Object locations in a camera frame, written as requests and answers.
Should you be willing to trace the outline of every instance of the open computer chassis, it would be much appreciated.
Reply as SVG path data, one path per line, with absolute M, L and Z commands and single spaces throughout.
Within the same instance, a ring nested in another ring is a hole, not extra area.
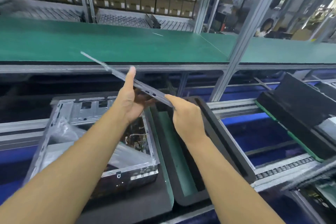
M 94 124 L 112 106 L 115 98 L 116 96 L 101 96 L 100 94 L 99 97 L 97 97 L 97 95 L 90 97 L 79 96 L 73 99 L 53 100 L 52 103 L 55 104 L 53 111 L 23 184 L 26 184 L 43 169 L 42 163 L 46 148 L 51 141 L 52 128 L 57 124 L 58 119 L 64 117 L 70 125 L 80 127 L 87 125 L 90 127 L 90 125 Z M 138 120 L 141 124 L 143 122 L 143 128 L 141 129 L 143 129 L 146 134 L 148 146 L 146 152 L 150 154 L 152 161 L 114 170 L 109 169 L 107 166 L 91 198 L 126 191 L 156 180 L 160 162 L 153 140 L 153 134 L 144 113 L 142 113 Z

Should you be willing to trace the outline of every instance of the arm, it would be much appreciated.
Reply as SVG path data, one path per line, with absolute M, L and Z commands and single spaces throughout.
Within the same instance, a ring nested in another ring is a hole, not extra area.
M 284 224 L 206 136 L 200 108 L 178 97 L 166 98 L 174 105 L 174 126 L 195 160 L 221 223 Z
M 135 97 L 134 76 L 131 67 L 113 106 L 101 119 L 0 207 L 1 223 L 75 222 L 125 129 L 148 103 Z

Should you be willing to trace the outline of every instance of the shelf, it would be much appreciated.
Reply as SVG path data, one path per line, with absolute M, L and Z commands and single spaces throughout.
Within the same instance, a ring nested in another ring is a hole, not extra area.
M 1 8 L 16 18 L 81 22 L 84 17 L 82 6 L 38 0 L 8 0 Z
M 187 31 L 194 30 L 194 21 L 188 18 L 179 18 L 165 15 L 153 15 L 161 24 L 161 29 Z M 100 8 L 97 13 L 98 24 L 107 24 L 113 26 L 128 26 L 136 28 L 150 28 L 146 22 L 146 14 L 110 10 Z

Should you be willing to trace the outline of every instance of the black hair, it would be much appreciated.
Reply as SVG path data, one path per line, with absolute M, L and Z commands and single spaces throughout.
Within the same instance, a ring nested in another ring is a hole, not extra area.
M 273 23 L 274 20 L 272 18 L 268 18 L 266 21 L 264 21 L 264 23 L 262 24 L 262 26 L 260 27 L 260 31 L 264 31 L 264 27 L 266 26 L 266 24 L 271 23 L 271 28 L 273 27 Z

